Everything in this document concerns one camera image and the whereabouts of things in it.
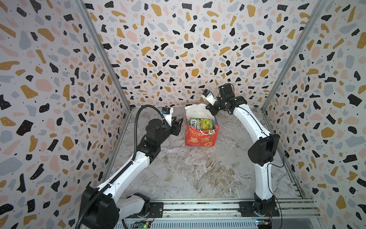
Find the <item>yellow green Fox's candy bag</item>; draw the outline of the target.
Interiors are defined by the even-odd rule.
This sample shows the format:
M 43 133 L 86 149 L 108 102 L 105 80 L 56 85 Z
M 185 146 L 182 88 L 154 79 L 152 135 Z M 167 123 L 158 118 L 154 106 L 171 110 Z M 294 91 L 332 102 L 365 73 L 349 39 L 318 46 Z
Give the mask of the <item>yellow green Fox's candy bag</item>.
M 210 131 L 215 128 L 213 119 L 191 118 L 189 125 L 197 131 Z

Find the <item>circuit board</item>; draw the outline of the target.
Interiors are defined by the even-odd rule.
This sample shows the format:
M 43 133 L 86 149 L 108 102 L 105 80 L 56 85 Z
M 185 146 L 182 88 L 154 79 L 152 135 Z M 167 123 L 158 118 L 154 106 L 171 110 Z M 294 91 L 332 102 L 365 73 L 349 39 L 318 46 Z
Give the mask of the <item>circuit board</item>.
M 136 221 L 132 223 L 132 229 L 150 229 L 151 225 L 151 221 Z
M 256 225 L 258 229 L 272 229 L 272 220 L 271 219 L 257 219 Z

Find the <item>red paper bag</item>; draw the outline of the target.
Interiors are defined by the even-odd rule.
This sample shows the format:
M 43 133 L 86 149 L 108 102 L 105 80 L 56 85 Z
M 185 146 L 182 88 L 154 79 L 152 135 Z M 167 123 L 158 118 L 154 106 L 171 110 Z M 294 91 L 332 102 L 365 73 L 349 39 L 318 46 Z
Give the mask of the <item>red paper bag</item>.
M 214 147 L 220 127 L 205 104 L 185 108 L 185 145 L 190 147 Z

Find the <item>right circuit board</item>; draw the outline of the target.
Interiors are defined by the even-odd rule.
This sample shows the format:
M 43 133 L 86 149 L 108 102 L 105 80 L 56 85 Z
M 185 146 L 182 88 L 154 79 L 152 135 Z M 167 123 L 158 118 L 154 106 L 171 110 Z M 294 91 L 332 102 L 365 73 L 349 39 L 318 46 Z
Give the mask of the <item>right circuit board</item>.
M 272 229 L 272 220 L 271 219 L 257 219 L 256 225 L 258 229 Z

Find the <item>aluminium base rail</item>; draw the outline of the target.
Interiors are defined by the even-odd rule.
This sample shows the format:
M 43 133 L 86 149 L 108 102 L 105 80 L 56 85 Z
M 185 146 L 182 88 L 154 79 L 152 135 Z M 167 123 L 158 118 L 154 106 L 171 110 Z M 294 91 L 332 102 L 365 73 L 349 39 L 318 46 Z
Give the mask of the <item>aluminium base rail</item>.
M 151 221 L 151 229 L 258 229 L 257 219 L 271 219 L 273 229 L 324 229 L 319 210 L 310 199 L 279 199 L 266 216 L 251 212 L 251 199 L 152 200 L 151 215 L 129 217 L 116 228 L 132 229 L 136 221 Z

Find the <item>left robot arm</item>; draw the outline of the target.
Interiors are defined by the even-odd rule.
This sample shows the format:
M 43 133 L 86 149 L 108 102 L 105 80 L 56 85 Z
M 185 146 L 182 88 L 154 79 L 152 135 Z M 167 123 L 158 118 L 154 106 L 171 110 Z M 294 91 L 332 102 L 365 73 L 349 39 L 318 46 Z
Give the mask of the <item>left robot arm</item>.
M 77 229 L 113 229 L 127 217 L 146 218 L 151 215 L 150 198 L 141 193 L 121 200 L 131 182 L 147 168 L 161 151 L 161 144 L 171 135 L 178 136 L 183 119 L 172 118 L 171 124 L 152 119 L 146 127 L 146 136 L 117 172 L 96 188 L 88 187 L 82 194 Z

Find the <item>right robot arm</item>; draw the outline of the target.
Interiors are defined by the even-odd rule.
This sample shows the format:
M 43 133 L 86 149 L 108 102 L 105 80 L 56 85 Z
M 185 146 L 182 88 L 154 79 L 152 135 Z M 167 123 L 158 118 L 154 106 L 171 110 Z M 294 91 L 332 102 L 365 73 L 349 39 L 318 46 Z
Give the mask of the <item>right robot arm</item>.
M 247 101 L 236 96 L 232 84 L 226 83 L 219 87 L 219 96 L 215 97 L 210 90 L 204 90 L 202 98 L 209 104 L 206 109 L 212 115 L 219 111 L 227 111 L 234 115 L 249 133 L 253 145 L 248 156 L 254 164 L 255 193 L 251 212 L 258 216 L 266 216 L 276 208 L 276 197 L 272 191 L 271 168 L 277 151 L 279 135 L 272 134 L 255 117 Z

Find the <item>left circuit board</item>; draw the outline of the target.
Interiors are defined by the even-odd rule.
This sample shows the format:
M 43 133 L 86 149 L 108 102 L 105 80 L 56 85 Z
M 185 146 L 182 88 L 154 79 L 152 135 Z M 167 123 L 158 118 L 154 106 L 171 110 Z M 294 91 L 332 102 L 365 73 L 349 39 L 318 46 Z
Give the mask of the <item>left circuit board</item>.
M 132 223 L 132 229 L 150 229 L 151 225 L 151 221 L 136 221 Z

